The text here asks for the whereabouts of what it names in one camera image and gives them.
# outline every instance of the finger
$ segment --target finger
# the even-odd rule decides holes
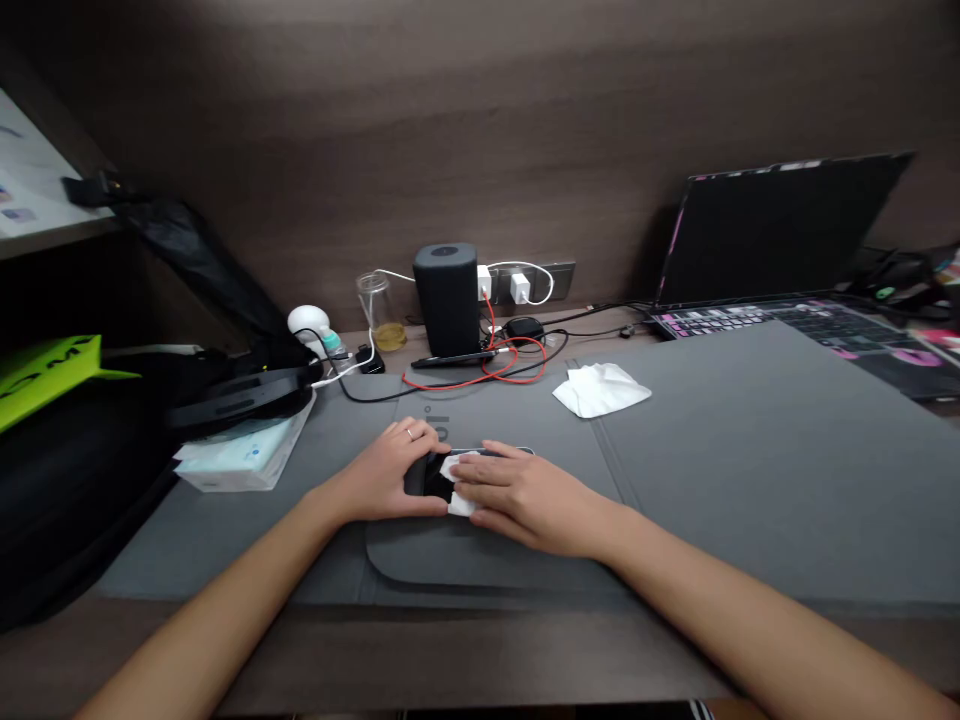
[[[393,428],[393,433],[392,433],[392,434],[393,434],[393,435],[406,435],[406,434],[407,434],[407,428],[410,427],[411,425],[413,425],[415,422],[416,422],[416,418],[412,418],[412,417],[410,417],[410,416],[405,417],[405,418],[404,418],[403,420],[401,420],[400,422],[395,423],[395,427]]]
[[[523,525],[518,523],[509,515],[504,515],[502,512],[497,510],[490,510],[488,508],[477,510],[473,513],[473,515],[470,516],[470,522],[477,527],[486,528],[487,530],[493,530],[501,535],[506,535],[508,538],[511,540],[516,540],[521,545],[526,545],[530,548],[536,547],[536,535],[527,530],[525,527],[523,527]]]
[[[453,450],[447,443],[440,442],[436,433],[424,435],[419,440],[415,440],[409,445],[410,455],[414,458],[423,457],[428,452],[446,454]]]
[[[467,465],[502,465],[512,462],[508,458],[497,457],[496,455],[460,455],[460,462]]]
[[[457,483],[453,486],[457,495],[464,500],[473,500],[473,502],[494,510],[507,509],[507,488],[497,487],[496,485],[471,485],[470,483]]]
[[[437,431],[426,420],[417,420],[410,427],[407,428],[410,432],[410,436],[414,440],[419,440],[422,437],[426,437],[430,434],[436,435]]]
[[[461,480],[469,480],[473,483],[482,485],[500,485],[507,486],[513,483],[516,476],[510,466],[497,465],[495,463],[483,463],[480,465],[473,463],[464,463],[462,460],[450,468],[450,473]]]
[[[403,494],[392,504],[395,517],[440,517],[447,514],[447,502],[438,497]]]
[[[530,457],[530,453],[524,452],[523,450],[518,450],[513,445],[507,445],[506,443],[502,443],[497,440],[484,440],[483,446],[487,450],[493,450],[493,452],[497,453],[498,455],[503,455],[504,457],[513,458],[515,460]]]

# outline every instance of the white cable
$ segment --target white cable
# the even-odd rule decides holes
[[[373,328],[370,328],[370,329],[367,331],[367,337],[368,337],[369,340],[370,340],[370,357],[368,357],[368,358],[367,358],[366,360],[364,360],[362,363],[357,363],[356,365],[351,365],[350,367],[348,367],[346,370],[344,370],[342,373],[340,373],[340,374],[337,375],[336,377],[327,378],[327,379],[325,379],[325,380],[317,380],[317,382],[313,383],[310,387],[312,387],[312,388],[319,388],[319,387],[323,387],[324,385],[329,385],[330,383],[336,382],[337,380],[339,380],[340,378],[342,378],[344,375],[346,375],[348,372],[352,371],[354,368],[358,368],[358,367],[361,367],[362,365],[366,365],[368,362],[370,362],[371,360],[373,360],[374,348],[376,347],[376,346],[373,344]]]
[[[547,290],[547,295],[543,300],[535,303],[527,303],[527,305],[543,305],[547,300],[550,299],[550,296],[553,295],[553,275],[551,275],[547,270],[544,270],[539,265],[534,265],[533,263],[524,262],[523,260],[504,260],[503,262],[490,263],[487,265],[488,268],[496,267],[497,265],[526,265],[527,267],[536,268],[548,278],[550,278],[550,288]]]
[[[407,282],[416,282],[416,280],[414,280],[413,278],[408,278],[406,275],[401,275],[400,273],[395,273],[395,272],[392,272],[391,270],[381,270],[380,268],[377,268],[376,270],[374,270],[374,272],[382,272],[384,275],[393,275],[394,277],[398,277],[401,280],[406,280]]]

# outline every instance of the glass cup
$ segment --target glass cup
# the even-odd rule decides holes
[[[390,299],[390,280],[386,275],[370,272],[358,277],[357,296],[373,330],[373,341],[378,350],[393,352],[407,344],[407,331]]]

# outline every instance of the tissue pack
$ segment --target tissue pack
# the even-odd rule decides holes
[[[247,435],[185,443],[174,455],[177,475],[201,492],[272,490],[316,399],[314,393],[293,417]]]

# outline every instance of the headphones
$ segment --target headphones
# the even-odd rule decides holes
[[[166,425],[181,442],[196,440],[244,420],[280,422],[293,417],[310,402],[311,394],[308,368],[254,373],[212,385],[190,404],[169,410]]]

